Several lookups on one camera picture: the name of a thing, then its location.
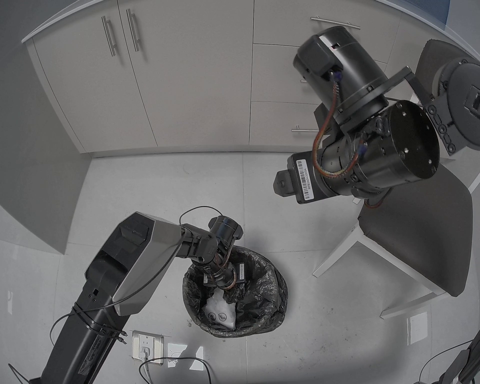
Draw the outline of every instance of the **drawer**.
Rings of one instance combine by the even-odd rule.
[[[313,112],[318,105],[295,103],[252,102],[250,117],[250,145],[288,146],[291,150],[312,148],[315,132],[318,131]]]
[[[375,0],[256,0],[253,42],[299,47],[335,25],[311,20],[318,17],[359,26],[347,29],[375,60],[386,63],[401,14]]]
[[[388,61],[385,74],[388,77],[392,77],[405,66],[409,66],[412,71],[415,72],[417,70],[417,64],[423,51],[423,47],[430,39],[442,40],[450,44],[455,44],[444,34],[438,32],[427,24],[412,16],[403,14],[400,25],[398,26],[398,33],[396,35],[392,54]],[[387,96],[389,97],[405,100],[410,100],[412,95],[412,88],[410,88],[406,81],[400,83],[387,93]]]
[[[252,101],[318,105],[321,100],[293,67],[298,47],[253,45]],[[386,64],[377,62],[382,71]]]

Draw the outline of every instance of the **barcode label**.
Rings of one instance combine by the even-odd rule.
[[[244,263],[241,263],[241,264],[240,264],[239,279],[240,279],[240,280],[244,280],[244,279],[245,279],[245,264],[244,264]]]
[[[297,160],[297,168],[299,170],[303,198],[305,200],[314,199],[312,183],[310,182],[310,174],[308,173],[307,168],[307,161],[305,159]]]

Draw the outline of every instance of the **white countertop edge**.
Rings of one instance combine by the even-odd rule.
[[[64,19],[71,14],[74,14],[78,11],[81,11],[84,8],[90,7],[91,5],[100,3],[103,0],[77,0],[76,2],[70,4],[69,6],[63,8],[60,12],[57,12],[52,17],[50,17],[47,21],[40,24],[37,28],[35,28],[32,32],[30,32],[27,36],[22,39],[22,44],[27,41],[28,39],[35,36],[38,32],[43,31],[45,28],[48,28],[52,24],[55,24],[57,21]]]
[[[22,43],[27,41],[28,39],[32,38],[35,36],[38,32],[43,31],[45,28],[48,28],[52,24],[55,24],[57,21],[64,19],[65,17],[78,12],[84,8],[87,8],[91,5],[97,4],[103,0],[77,0],[76,2],[70,4],[69,6],[65,7],[62,9],[60,12],[56,13],[52,17],[50,17],[47,21],[39,25],[37,28],[35,28],[32,32],[30,32],[27,36],[25,36],[22,39]],[[444,34],[447,36],[449,39],[455,41],[461,48],[463,48],[465,51],[467,51],[470,55],[475,57],[476,59],[480,60],[480,54],[469,44],[467,43],[464,39],[462,39],[455,31],[450,29],[448,26],[445,26],[445,30],[439,27],[437,24],[434,23],[434,20],[430,18],[427,13],[422,12],[421,9],[416,7],[416,10],[418,12],[421,12],[423,14],[418,14],[413,12],[411,9],[406,8],[408,3],[403,2],[402,0],[376,0],[380,3],[383,3],[385,5],[388,5],[390,7],[393,7],[395,9],[398,9],[401,12],[404,12],[412,17],[415,17],[416,19],[420,20],[421,22],[429,25],[430,27],[436,29],[440,33]]]

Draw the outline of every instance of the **chair seat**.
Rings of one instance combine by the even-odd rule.
[[[465,289],[472,246],[468,189],[444,166],[435,175],[393,188],[383,204],[363,207],[364,234],[431,282],[458,296]]]

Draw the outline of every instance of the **cabinet handle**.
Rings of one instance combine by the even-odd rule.
[[[132,40],[133,40],[133,47],[135,48],[135,52],[138,52],[140,50],[138,46],[138,42],[140,41],[139,38],[137,38],[137,33],[135,31],[135,25],[133,24],[133,18],[135,17],[135,14],[132,13],[131,9],[127,9],[127,18],[128,18],[128,27],[130,28],[130,33],[132,34]]]
[[[115,48],[117,47],[117,44],[114,44],[112,41],[112,35],[110,34],[110,29],[108,28],[108,25],[112,24],[110,20],[107,20],[105,16],[102,16],[102,24],[103,24],[103,29],[105,30],[105,36],[107,36],[107,42],[108,42],[108,48],[110,48],[110,53],[112,56],[115,56]]]
[[[341,23],[340,21],[333,21],[333,20],[327,20],[327,19],[320,19],[318,16],[317,17],[311,17],[310,20],[314,21],[323,21],[324,23],[330,23],[330,24],[336,24],[336,25],[343,25],[344,27],[350,27],[350,28],[355,28],[355,29],[361,29],[358,25],[353,25],[350,23]]]
[[[295,129],[292,129],[292,132],[317,132],[318,129],[300,129],[300,126],[296,125]]]

